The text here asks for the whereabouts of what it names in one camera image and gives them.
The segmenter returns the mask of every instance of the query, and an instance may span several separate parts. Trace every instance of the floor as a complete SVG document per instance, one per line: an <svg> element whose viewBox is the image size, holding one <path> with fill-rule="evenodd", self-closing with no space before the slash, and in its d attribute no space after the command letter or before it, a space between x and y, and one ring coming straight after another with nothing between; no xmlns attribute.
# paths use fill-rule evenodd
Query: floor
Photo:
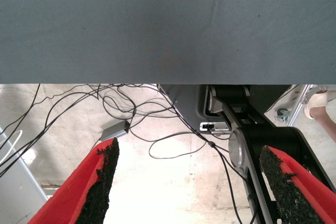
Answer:
<svg viewBox="0 0 336 224"><path fill-rule="evenodd" d="M42 84L37 101L46 96L61 94L74 85ZM27 110L36 88L36 84L0 85L0 127L4 128ZM281 107L290 108L299 89L300 87L281 99L266 114L278 126L284 124L274 120L275 111ZM164 103L161 95L153 90L123 90L137 104L152 98ZM88 92L90 88L81 86L72 92L74 91ZM113 91L107 92L117 99L118 104L122 103ZM51 119L80 96L81 94L75 94L58 103L50 114ZM23 136L16 148L33 139L42 130L49 109L58 99L59 97L47 99L30 111L19 128L23 130ZM149 105L141 110L152 111L157 108L156 105ZM327 110L336 121L336 100L329 102ZM62 184L89 152L102 130L117 121L105 112L101 99L87 98L57 120L29 155L26 155L25 161L39 183ZM303 113L300 114L296 127L303 132L336 184L336 168L333 165L336 144L314 120L308 120ZM134 128L136 134L147 139L184 130L186 127L177 118L146 118ZM212 141L221 147L227 147L227 141L215 138ZM141 141L132 134L119 138L119 144L120 157L105 223L238 223L221 159L209 146L175 159L152 159L148 155L150 143ZM202 144L203 141L194 135L182 135L159 142L152 148L152 154L158 157L176 156L196 150ZM243 223L249 223L251 212L242 180L232 171L230 177L240 217Z"/></svg>

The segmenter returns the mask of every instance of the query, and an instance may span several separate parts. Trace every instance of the person's foot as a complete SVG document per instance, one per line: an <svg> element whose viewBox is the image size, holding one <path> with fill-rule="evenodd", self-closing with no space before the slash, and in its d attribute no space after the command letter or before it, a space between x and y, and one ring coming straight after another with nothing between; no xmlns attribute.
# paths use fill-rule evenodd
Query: person's foot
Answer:
<svg viewBox="0 0 336 224"><path fill-rule="evenodd" d="M309 114L312 118L314 119L318 119L321 116L324 116L327 113L327 111L325 110L325 107L315 107L315 108L311 108L309 111Z"/></svg>
<svg viewBox="0 0 336 224"><path fill-rule="evenodd" d="M322 91L314 94L305 106L304 112L307 118L316 119L325 115L327 112L327 92Z"/></svg>

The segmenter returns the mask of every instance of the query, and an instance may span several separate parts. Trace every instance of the wire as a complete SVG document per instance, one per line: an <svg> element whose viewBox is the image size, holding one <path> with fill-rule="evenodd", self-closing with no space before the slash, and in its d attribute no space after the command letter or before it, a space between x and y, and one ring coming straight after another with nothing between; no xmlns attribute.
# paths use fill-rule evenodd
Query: wire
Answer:
<svg viewBox="0 0 336 224"><path fill-rule="evenodd" d="M238 213L238 209L237 209L237 206L236 206L236 202L235 202L235 196L234 196L234 193L233 193L233 189L232 189L232 184L231 184L231 179L230 179L230 175L229 175L229 172L227 170L227 167L226 167L226 164L225 164L225 161L223 159L223 155L220 153L220 151L214 147L214 149L218 152L222 162L223 162L223 165L224 165L224 168L225 168L225 172L226 172L226 176L227 176L227 181L229 183L229 189L230 189L230 194L231 194L231 199L232 199L232 204L233 204L233 208L235 210L235 214L236 214L236 217L239 221L240 224L243 224L241 219L240 219L240 216L239 216L239 213Z"/></svg>
<svg viewBox="0 0 336 224"><path fill-rule="evenodd" d="M29 111L30 111L30 110L32 109L32 107L34 106L34 102L35 102L35 100L36 100L37 93L38 93L38 90L40 89L40 86L41 86L41 84L39 84L39 85L37 86L37 89L36 89L36 91L35 91L35 95L34 95L33 101L31 102L31 105L30 105L29 109L28 109L22 116L20 116L19 119L17 119L17 120L14 121L13 123L7 125L7 126L4 128L4 130L1 132L0 135L2 135L2 134L5 132L5 130L6 130L9 126L11 126L12 124L14 124L14 123L16 123L17 121L19 121L19 123L18 123L18 124L16 125L16 127L13 129L12 133L8 136L8 138L6 139L6 141L0 146L0 150L4 147L4 145L7 143L7 141L12 137L12 135L14 134L14 132L17 130L17 128L18 128L18 127L20 126L20 124L22 123L23 119L27 116L27 114L29 113Z"/></svg>
<svg viewBox="0 0 336 224"><path fill-rule="evenodd" d="M206 143L208 143L211 147L213 147L217 152L218 154L220 155L220 158L223 162L223 165L225 167L225 171L226 171L226 174L227 174L227 178L228 178L228 182L229 182L229 187L230 187L230 193L231 193L231 197L232 197L232 200L233 200L233 205L234 205L234 209L235 209L235 213L236 213L236 216L237 216L237 219L239 221L239 223L241 223L241 219L238 215L238 211L237 211L237 207L236 207L236 204L235 204L235 199L234 199L234 194L233 194L233 190L232 190L232 184L231 184L231 181L230 181L230 177L229 177L229 173L228 173L228 170L227 170L227 167L226 167L226 163L233 169L233 167L229 164L229 162L227 161L226 157L218 150L218 149L221 149L221 150L224 150L226 152L228 152L228 150L224 149L224 148L221 148L220 146L217 146L215 143L209 141L207 138L205 138L203 135L200 134L200 132L198 132L197 130L195 130L194 128L191 127L191 125L182 117L182 115L179 113L179 111L177 110L177 108L175 107L174 103L172 103L168 96L166 95L166 93L159 88L157 88L155 85L152 85L152 84L148 84L148 86L145 86L144 84L109 84L109 85L101 85L101 84L98 84L97 86L95 85L89 85L89 84L83 84L83 85L80 85L80 86L89 86L92 91L90 92L73 92L73 93L70 93L70 94L67 94L65 96L63 96L61 99L59 99L49 110L48 112L48 115L46 117L46 122L45 122L45 127L43 128L43 130L34 138L32 139L31 141L29 141L27 144L25 144L24 146L22 146L19 150L16 151L16 153L12 154L9 158L7 158L6 160L4 160L3 163L0 164L0 167L2 167L5 163L7 163L14 155L16 155L17 153L19 153L21 150L22 152L20 153L20 155L14 160L12 161L10 164L7 165L6 168L4 168L3 171L0 172L0 178L15 164L15 162L29 149L31 148L34 144L36 144L38 142L38 140L50 129L50 127L56 122L56 120L62 116L65 112L67 112L69 109L71 109L73 106L75 106L76 104L78 104L79 102L83 101L84 99L88 98L88 97L94 97L95 99L99 100L99 97L102 98L102 104L103 104L103 107L105 109L105 111L111 116L111 117L114 117L114 118L120 118L118 116L114 116L112 115L111 113L108 112L107 110L107 107L106 105L108 105L109 107L115 109L115 110L118 110L122 113L130 113L131 116L128 116L127 117L127 120L130 120L129 123L130 125L132 126L131 129L130 129L130 132L137 138L143 140L143 141L146 141L146 142L151 142L151 146L149 148L149 155L152 157L152 158L156 158L156 159L172 159L172 158L177 158L177 157L180 157L180 156L183 156L183 155L190 155L192 153L195 153L195 152L198 152L200 149L202 149ZM154 90L155 92L158 92L162 95L162 97L164 98L164 100L171 106L171 107L165 107L163 106L162 104L160 103L156 103L156 102L144 102L142 104L139 104L139 105L136 105L135 102L130 98L128 97L122 90L121 88L123 86L126 86L128 88L147 88L147 89L151 89L151 90ZM27 112L25 114L23 114L21 117L19 117L19 119L17 119L15 122L11 123L10 125L8 125L5 130L11 126L12 124L16 123L17 121L19 121L19 124L16 126L16 128L14 130L17 129L17 127L21 124L22 120L25 118L25 116L28 114L29 110L36 104L40 104L42 103L43 101L45 101L46 99L53 99L55 96L58 96L58 95L55 95L53 96L52 98L49 98L49 97L46 97L44 98L41 102L39 103L34 103L35 102L35 99L36 99L36 96L37 96L37 93L38 93L38 89L40 87L40 84L36 90L36 93L35 93L35 96L34 96L34 99L33 99L33 102L30 106L30 108L27 110ZM100 92L103 91L103 90L113 90L114 92L116 92L122 99L124 99L125 101L127 102L130 102L132 105L131 105L131 108L128 109L128 110L124 110L122 109L121 106L119 106L116 101L105 95L105 96L101 96L100 95ZM63 99L65 99L66 97L69 97L71 95L76 95L76 94L82 94L82 96L80 98L78 98L75 102L73 102L69 107L67 107L64 111L62 111L60 114L58 114L54 119L52 119L50 122L49 121L49 117L50 117L50 114L51 112L53 111L53 109L55 108L55 106L61 102ZM107 99L110 99L114 104L115 106L111 106L110 103L108 103L106 100ZM156 104L156 105L159 105L161 107L163 107L163 109L161 110L157 110L157 111L151 111L151 112L147 112L146 114L140 114L138 112L138 108L142 105L145 105L145 104ZM162 137L162 138L159 138L159 139L156 139L156 140L146 140L140 136L138 136L137 134L134 133L134 131L132 130L132 128L134 128L135 126L137 125L140 125L140 123L142 123L144 121L144 119L147 117L147 116L156 116L155 114L156 113L160 113L160 112L164 112L164 111L169 111L170 113L173 113L174 114L174 117L178 117L179 120L181 120L181 122L190 130L188 132L178 132L178 133L174 133L174 134L171 134L171 135L168 135L168 136L165 136L165 137ZM143 118L136 122L135 124L132 124L133 122L133 119L134 117L138 115L138 116L142 116ZM177 156L174 156L174 157L156 157L156 156L153 156L151 154L151 148L153 147L154 144L156 144L157 142L159 141L162 141L164 139L167 139L167 138L170 138L170 137L174 137L174 136L177 136L177 135L183 135L183 134L195 134L197 135L199 138L201 138L202 140L204 140L204 144L198 148L197 150L195 151L192 151L192 152L189 152L189 153L184 153L184 154L180 154L180 155L177 155Z"/></svg>
<svg viewBox="0 0 336 224"><path fill-rule="evenodd" d="M197 150L195 150L195 151L188 152L188 153L183 153L183 154L180 154L180 155L177 155L177 156L173 156L173 157L156 157L156 156L153 156L153 155L151 154L151 149L152 149L153 145L156 144L157 142L158 142L158 141L152 143L151 146L150 146L149 149L148 149L148 154L149 154L152 158L155 158L155 159L173 159L173 158L182 157L182 156L185 156L185 155L190 155L190 154L193 154L193 153L198 152L200 149L202 149L202 148L206 145L206 142L204 142L204 144L203 144L200 148L198 148Z"/></svg>
<svg viewBox="0 0 336 224"><path fill-rule="evenodd" d="M14 148L14 146L16 145L16 143L19 141L19 139L22 136L22 130L16 131L15 133L19 132L19 135L17 136L16 140L14 141L14 143L12 144L12 146L9 148L9 151L6 153L6 155L0 160L0 164L6 159L6 157L10 154L10 152L12 151L12 149Z"/></svg>
<svg viewBox="0 0 336 224"><path fill-rule="evenodd" d="M93 144L92 148L90 149L90 152L93 150L93 148L95 147L95 145L100 141L100 138Z"/></svg>
<svg viewBox="0 0 336 224"><path fill-rule="evenodd" d="M250 221L250 224L253 224L253 222L254 222L254 220L255 220L255 218L256 218L256 216L257 216L257 210L255 209L254 210L254 213L253 213L253 216L252 216L252 219L251 219L251 221Z"/></svg>
<svg viewBox="0 0 336 224"><path fill-rule="evenodd" d="M77 99L73 104L71 104L69 107L67 107L62 113L60 113L57 117L55 117L33 140L29 141L27 144L25 144L24 146L22 146L19 150L17 150L14 154L12 154L8 159L6 159L2 164L0 164L0 167L2 167L5 163L7 163L14 155L18 154L22 149L24 149L20 154L19 156L14 159L9 165L7 165L7 167L2 170L0 172L0 178L15 164L15 162L20 158L22 157L22 155L24 153L27 152L27 150L29 148L31 148L48 130L49 128L54 124L54 122L60 117L62 116L65 112L67 112L69 109L71 109L73 106L75 106L76 104L78 104L79 102L83 101L84 99L86 99L87 97L89 96L93 96L95 99L96 97L94 95L92 95L92 92L95 93L95 90L94 91L91 91L91 92L88 92L88 93L85 93L85 95L81 96L79 99ZM71 93L71 94L68 94L66 95L65 97L62 97L60 100L66 98L67 96L70 96L70 95L73 95L73 94L76 94L76 93ZM48 115L50 114L51 110L55 107L56 104L54 104L52 106L52 108L50 109Z"/></svg>
<svg viewBox="0 0 336 224"><path fill-rule="evenodd" d="M299 85L295 85L293 88L289 88L287 89L286 93L284 93L282 96L280 96L277 100L275 100L275 102L271 105L271 107L268 108L268 110L266 110L264 113L267 113L268 111L270 111L274 106L275 104L281 99L281 98L284 98L286 95L288 95L291 91L293 91L294 89L296 89Z"/></svg>
<svg viewBox="0 0 336 224"><path fill-rule="evenodd" d="M227 138L220 138L220 137L218 137L218 136L215 136L214 134L212 134L211 132L210 132L210 134L213 136L213 137L215 137L215 138L217 138L217 139L219 139L219 140L228 140L228 139L230 139L230 134L229 134L229 137L227 137Z"/></svg>

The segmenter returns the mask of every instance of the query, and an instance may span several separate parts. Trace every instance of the sandal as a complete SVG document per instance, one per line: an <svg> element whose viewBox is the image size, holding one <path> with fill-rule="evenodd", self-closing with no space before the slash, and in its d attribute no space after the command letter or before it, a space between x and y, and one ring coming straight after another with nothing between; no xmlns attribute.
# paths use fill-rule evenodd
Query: sandal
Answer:
<svg viewBox="0 0 336 224"><path fill-rule="evenodd" d="M314 94L305 106L306 117L308 117L309 119L313 119L310 115L310 110L312 108L327 106L327 96L327 92Z"/></svg>

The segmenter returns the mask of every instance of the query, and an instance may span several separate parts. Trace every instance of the red plastic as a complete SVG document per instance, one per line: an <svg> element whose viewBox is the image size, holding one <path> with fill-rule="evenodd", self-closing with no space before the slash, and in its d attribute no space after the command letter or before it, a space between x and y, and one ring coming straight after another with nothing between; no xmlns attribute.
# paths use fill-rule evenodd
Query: red plastic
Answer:
<svg viewBox="0 0 336 224"><path fill-rule="evenodd" d="M295 173L293 183L300 189L320 218L327 224L336 223L336 194L315 178L287 153L269 146L269 149L282 160L283 173Z"/></svg>
<svg viewBox="0 0 336 224"><path fill-rule="evenodd" d="M89 189L99 180L96 170L102 168L104 156L98 155L97 149L105 149L112 142L113 139L110 139L98 144L33 216L29 224L75 223Z"/></svg>

